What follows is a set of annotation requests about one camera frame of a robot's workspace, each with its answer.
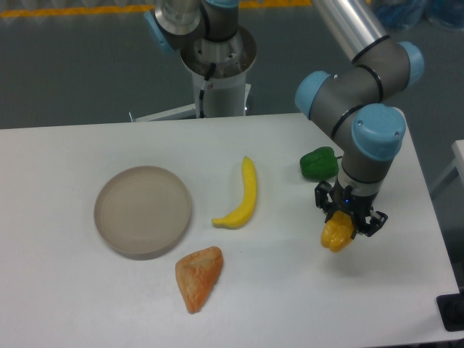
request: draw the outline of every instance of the gray plate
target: gray plate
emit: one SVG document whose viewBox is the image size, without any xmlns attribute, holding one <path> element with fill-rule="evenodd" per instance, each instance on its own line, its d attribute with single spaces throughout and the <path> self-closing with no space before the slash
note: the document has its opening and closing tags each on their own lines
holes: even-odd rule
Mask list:
<svg viewBox="0 0 464 348">
<path fill-rule="evenodd" d="M 111 179 L 95 204 L 96 228 L 127 257 L 147 260 L 183 235 L 191 214 L 189 191 L 166 169 L 135 167 Z"/>
</svg>

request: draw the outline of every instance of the green bell pepper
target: green bell pepper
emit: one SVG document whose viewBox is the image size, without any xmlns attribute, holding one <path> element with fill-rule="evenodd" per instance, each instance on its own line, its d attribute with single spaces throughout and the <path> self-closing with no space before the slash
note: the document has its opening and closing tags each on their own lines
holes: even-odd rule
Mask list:
<svg viewBox="0 0 464 348">
<path fill-rule="evenodd" d="M 334 149 L 329 146 L 320 147 L 306 154 L 299 160 L 299 166 L 305 178 L 315 181 L 328 180 L 339 172 Z"/>
</svg>

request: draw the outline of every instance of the yellow floor stripe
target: yellow floor stripe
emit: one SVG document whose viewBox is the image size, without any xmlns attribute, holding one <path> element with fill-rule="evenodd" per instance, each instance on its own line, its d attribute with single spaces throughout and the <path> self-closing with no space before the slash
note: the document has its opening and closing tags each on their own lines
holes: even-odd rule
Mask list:
<svg viewBox="0 0 464 348">
<path fill-rule="evenodd" d="M 248 0 L 240 2 L 241 9 L 260 9 L 265 7 L 295 7 L 310 6 L 311 0 L 263 0 L 262 3 Z M 87 7 L 69 7 L 66 9 L 12 9 L 0 13 L 0 18 L 8 17 L 40 17 L 40 16 L 66 16 L 66 15 L 100 15 L 107 13 L 146 12 L 153 9 L 153 5 L 131 5 L 126 7 L 104 6 L 88 9 Z"/>
</svg>

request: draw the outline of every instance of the black cable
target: black cable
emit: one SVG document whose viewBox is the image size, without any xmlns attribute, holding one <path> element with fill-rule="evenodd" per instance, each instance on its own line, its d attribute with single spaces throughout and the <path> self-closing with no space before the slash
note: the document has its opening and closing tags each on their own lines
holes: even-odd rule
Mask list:
<svg viewBox="0 0 464 348">
<path fill-rule="evenodd" d="M 369 51 L 370 49 L 372 49 L 374 46 L 376 46 L 377 44 L 381 43 L 382 41 L 385 41 L 386 39 L 390 38 L 390 35 L 385 35 L 385 36 L 382 36 L 381 38 L 378 38 L 377 40 L 375 40 L 373 43 L 371 43 L 369 46 L 366 46 L 364 49 L 362 49 L 361 52 L 359 52 L 358 54 L 356 54 L 355 58 L 352 59 L 351 63 L 354 64 L 356 63 L 356 61 L 361 58 L 361 56 Z"/>
<path fill-rule="evenodd" d="M 334 140 L 335 139 L 335 135 L 336 135 L 336 132 L 337 130 L 340 128 L 341 124 L 353 113 L 353 112 L 356 112 L 358 111 L 359 109 L 363 108 L 364 105 L 357 105 L 356 107 L 352 107 L 351 109 L 349 109 L 347 112 L 345 112 L 341 117 L 340 119 L 337 121 L 337 123 L 335 124 L 335 126 L 332 128 L 332 134 L 331 134 L 331 139 Z"/>
<path fill-rule="evenodd" d="M 216 70 L 216 64 L 211 63 L 210 68 L 208 69 L 206 75 L 204 76 L 204 83 L 203 83 L 202 89 L 200 89 L 200 97 L 199 97 L 199 107 L 200 107 L 199 118 L 206 118 L 206 116 L 204 115 L 204 110 L 203 110 L 204 92 L 208 84 L 207 82 L 210 80 L 211 76 L 214 75 L 215 70 Z"/>
<path fill-rule="evenodd" d="M 203 21 L 204 21 L 204 30 L 206 31 L 206 36 L 210 34 L 211 31 L 211 23 L 210 23 L 210 18 L 208 17 L 208 12 L 204 8 L 203 4 L 200 4 L 200 12 L 202 13 L 203 16 Z"/>
<path fill-rule="evenodd" d="M 382 86 L 382 81 L 380 79 L 380 76 L 377 75 L 377 72 L 372 70 L 370 67 L 367 65 L 361 64 L 361 65 L 356 65 L 356 67 L 360 67 L 364 70 L 366 70 L 368 73 L 370 73 L 374 79 L 374 81 L 377 83 L 377 89 L 378 89 L 378 102 L 381 103 L 382 100 L 384 100 L 384 87 Z"/>
</svg>

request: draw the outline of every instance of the yellow banana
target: yellow banana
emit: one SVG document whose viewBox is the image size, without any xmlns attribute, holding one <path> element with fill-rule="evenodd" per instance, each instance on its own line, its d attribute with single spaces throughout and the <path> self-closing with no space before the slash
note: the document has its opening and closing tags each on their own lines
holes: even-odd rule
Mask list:
<svg viewBox="0 0 464 348">
<path fill-rule="evenodd" d="M 337 210 L 333 217 L 327 221 L 320 235 L 320 243 L 323 247 L 329 248 L 331 252 L 339 252 L 351 243 L 354 228 L 351 218 L 344 212 Z"/>
<path fill-rule="evenodd" d="M 244 157 L 241 163 L 241 174 L 244 179 L 244 198 L 241 204 L 225 217 L 211 219 L 215 227 L 240 228 L 252 217 L 257 198 L 257 178 L 253 161 Z"/>
</svg>

